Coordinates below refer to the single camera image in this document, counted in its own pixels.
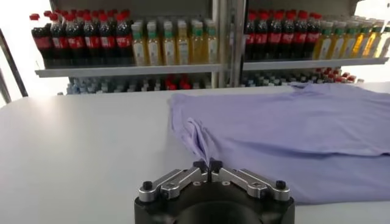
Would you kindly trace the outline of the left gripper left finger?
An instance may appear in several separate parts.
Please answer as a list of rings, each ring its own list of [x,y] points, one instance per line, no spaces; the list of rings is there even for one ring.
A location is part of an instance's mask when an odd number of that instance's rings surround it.
[[[189,169],[174,169],[155,181],[144,181],[138,190],[138,199],[152,203],[159,197],[171,200],[193,182],[207,181],[208,168],[204,161],[195,161]]]

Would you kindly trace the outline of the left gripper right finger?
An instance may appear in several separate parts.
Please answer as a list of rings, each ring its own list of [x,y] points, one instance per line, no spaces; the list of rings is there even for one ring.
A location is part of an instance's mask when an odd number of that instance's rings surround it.
[[[275,201],[290,199],[290,188],[283,180],[270,180],[247,169],[230,169],[214,158],[210,159],[209,171],[212,181],[233,183],[252,198],[271,197]]]

